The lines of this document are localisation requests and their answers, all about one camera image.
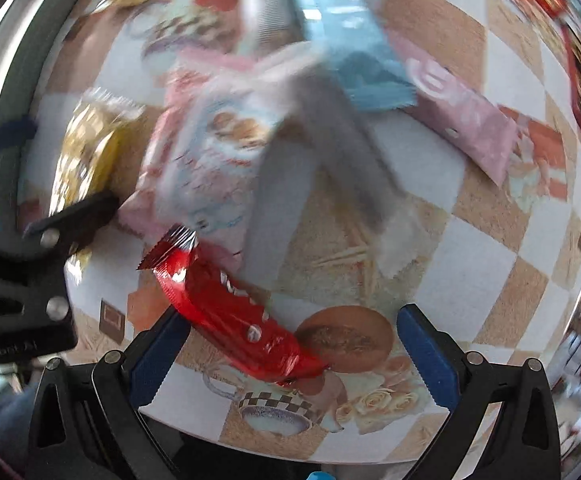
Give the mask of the gold yellow snack packet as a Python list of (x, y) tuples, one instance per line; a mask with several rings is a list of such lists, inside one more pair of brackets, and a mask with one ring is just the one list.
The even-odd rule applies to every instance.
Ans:
[(141, 130), (144, 113), (143, 105), (104, 88), (82, 94), (58, 156), (50, 214), (109, 188), (123, 144)]

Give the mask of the pink cranberry snack packet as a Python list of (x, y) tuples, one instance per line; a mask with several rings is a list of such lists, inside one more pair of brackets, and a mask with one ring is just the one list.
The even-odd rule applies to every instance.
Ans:
[(184, 49), (120, 223), (156, 240), (192, 229), (213, 258), (242, 260), (264, 155), (287, 114), (252, 58)]

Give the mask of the red snack bar wrapper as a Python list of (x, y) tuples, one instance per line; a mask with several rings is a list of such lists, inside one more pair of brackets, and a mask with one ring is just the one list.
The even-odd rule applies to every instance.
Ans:
[(152, 271), (170, 304), (241, 372), (290, 384), (327, 364), (272, 318), (221, 266), (223, 249), (176, 224), (138, 267)]

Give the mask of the light blue snack packet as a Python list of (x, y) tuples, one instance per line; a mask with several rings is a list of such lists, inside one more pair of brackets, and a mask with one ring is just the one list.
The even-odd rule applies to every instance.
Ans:
[(304, 37), (325, 53), (330, 73), (362, 112), (416, 104), (414, 84), (366, 0), (293, 0)]

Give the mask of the silver grey snack packet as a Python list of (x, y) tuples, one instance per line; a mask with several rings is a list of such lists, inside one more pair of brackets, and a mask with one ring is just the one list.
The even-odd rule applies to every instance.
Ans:
[(405, 189), (367, 118), (327, 74), (320, 50), (289, 44), (253, 58), (249, 73), (267, 100), (289, 117), (264, 157), (255, 218), (240, 276), (271, 287), (280, 275), (316, 170), (329, 177), (336, 202), (351, 212), (371, 261), (395, 278), (430, 245)]

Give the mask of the white tray with green rim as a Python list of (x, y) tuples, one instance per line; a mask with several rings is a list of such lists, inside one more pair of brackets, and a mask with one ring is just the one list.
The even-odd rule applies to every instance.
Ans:
[(27, 200), (48, 201), (60, 134), (74, 98), (45, 99), (60, 43), (93, 0), (2, 0), (0, 3), (0, 126), (30, 115), (41, 122), (34, 140), (0, 148), (0, 231), (27, 220)]

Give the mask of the pale pink snack packet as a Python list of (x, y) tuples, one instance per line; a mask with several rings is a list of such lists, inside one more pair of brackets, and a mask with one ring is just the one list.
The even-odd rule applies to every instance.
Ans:
[(501, 186), (517, 141), (516, 123), (400, 32), (391, 30), (388, 38), (417, 93), (417, 103), (406, 111)]

